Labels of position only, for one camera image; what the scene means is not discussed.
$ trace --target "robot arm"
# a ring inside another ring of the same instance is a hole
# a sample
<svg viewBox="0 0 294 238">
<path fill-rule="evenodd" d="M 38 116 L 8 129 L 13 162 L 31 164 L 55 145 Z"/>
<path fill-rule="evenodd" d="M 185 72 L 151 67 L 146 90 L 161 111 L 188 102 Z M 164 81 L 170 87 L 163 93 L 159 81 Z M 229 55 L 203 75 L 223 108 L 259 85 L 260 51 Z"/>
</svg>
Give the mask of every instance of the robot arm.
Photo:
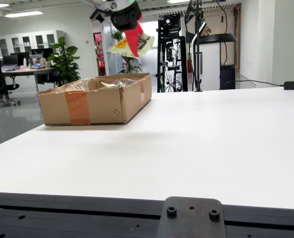
<svg viewBox="0 0 294 238">
<path fill-rule="evenodd" d="M 102 14 L 110 16 L 114 27 L 125 33 L 132 53 L 139 57 L 137 45 L 139 34 L 143 33 L 143 30 L 139 24 L 142 14 L 138 3 L 135 0 L 106 0 L 96 8 L 90 19 L 95 17 L 102 23 L 104 21 Z"/>
</svg>

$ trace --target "potted plant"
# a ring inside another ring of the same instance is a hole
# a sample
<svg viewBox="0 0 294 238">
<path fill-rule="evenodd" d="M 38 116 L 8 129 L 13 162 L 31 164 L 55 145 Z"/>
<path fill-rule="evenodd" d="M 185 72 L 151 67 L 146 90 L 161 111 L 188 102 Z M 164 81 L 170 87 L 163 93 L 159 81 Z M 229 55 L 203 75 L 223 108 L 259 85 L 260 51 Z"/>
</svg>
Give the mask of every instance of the potted plant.
<svg viewBox="0 0 294 238">
<path fill-rule="evenodd" d="M 122 33 L 120 31 L 112 31 L 111 37 L 118 41 L 121 41 L 123 39 Z M 139 65 L 132 65 L 134 62 L 137 62 L 138 60 L 136 58 L 126 57 L 122 56 L 122 58 L 126 61 L 126 63 L 122 63 L 122 70 L 119 73 L 140 73 L 141 70 L 141 64 Z"/>
<path fill-rule="evenodd" d="M 65 47 L 65 37 L 58 40 L 58 44 L 53 45 L 54 52 L 48 57 L 48 61 L 53 61 L 56 65 L 54 71 L 57 73 L 56 85 L 61 87 L 64 84 L 71 83 L 80 79 L 78 64 L 74 60 L 78 48 L 75 46 Z"/>
</svg>

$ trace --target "white tabletop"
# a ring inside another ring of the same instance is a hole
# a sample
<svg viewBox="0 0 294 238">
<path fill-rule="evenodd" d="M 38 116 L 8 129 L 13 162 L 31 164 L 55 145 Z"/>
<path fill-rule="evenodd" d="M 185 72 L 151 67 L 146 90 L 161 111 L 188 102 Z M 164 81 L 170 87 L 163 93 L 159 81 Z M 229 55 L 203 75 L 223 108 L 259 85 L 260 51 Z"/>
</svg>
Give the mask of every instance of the white tabletop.
<svg viewBox="0 0 294 238">
<path fill-rule="evenodd" d="M 294 208 L 294 91 L 153 94 L 127 125 L 40 126 L 0 145 L 0 192 Z"/>
</svg>

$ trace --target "gray floor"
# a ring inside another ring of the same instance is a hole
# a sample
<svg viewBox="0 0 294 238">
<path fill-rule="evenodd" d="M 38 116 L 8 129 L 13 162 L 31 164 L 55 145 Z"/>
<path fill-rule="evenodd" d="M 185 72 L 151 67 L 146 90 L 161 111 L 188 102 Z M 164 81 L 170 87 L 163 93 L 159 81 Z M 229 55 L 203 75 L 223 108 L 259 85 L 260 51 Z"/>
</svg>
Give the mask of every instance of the gray floor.
<svg viewBox="0 0 294 238">
<path fill-rule="evenodd" d="M 189 77 L 189 91 L 192 86 L 191 74 Z M 244 77 L 238 76 L 237 80 L 245 80 Z M 34 77 L 19 77 L 16 83 L 20 88 L 13 91 L 11 98 L 18 98 L 21 106 L 6 105 L 0 107 L 0 144 L 19 136 L 31 129 L 43 124 L 43 118 L 39 103 L 36 99 L 36 85 Z M 52 84 L 39 85 L 39 90 L 47 90 L 52 88 Z M 236 88 L 254 88 L 255 84 L 251 82 L 237 83 Z M 152 77 L 152 91 L 157 92 L 157 80 Z"/>
</svg>

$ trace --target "metal bracket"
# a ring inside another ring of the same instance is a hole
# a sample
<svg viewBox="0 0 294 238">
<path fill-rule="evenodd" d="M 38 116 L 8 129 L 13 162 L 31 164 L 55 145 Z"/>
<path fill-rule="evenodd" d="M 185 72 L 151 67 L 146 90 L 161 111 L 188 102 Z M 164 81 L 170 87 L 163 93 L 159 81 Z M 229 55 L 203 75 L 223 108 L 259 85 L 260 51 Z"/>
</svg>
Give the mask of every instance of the metal bracket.
<svg viewBox="0 0 294 238">
<path fill-rule="evenodd" d="M 155 238 L 226 238 L 223 206 L 215 199 L 169 197 Z"/>
</svg>

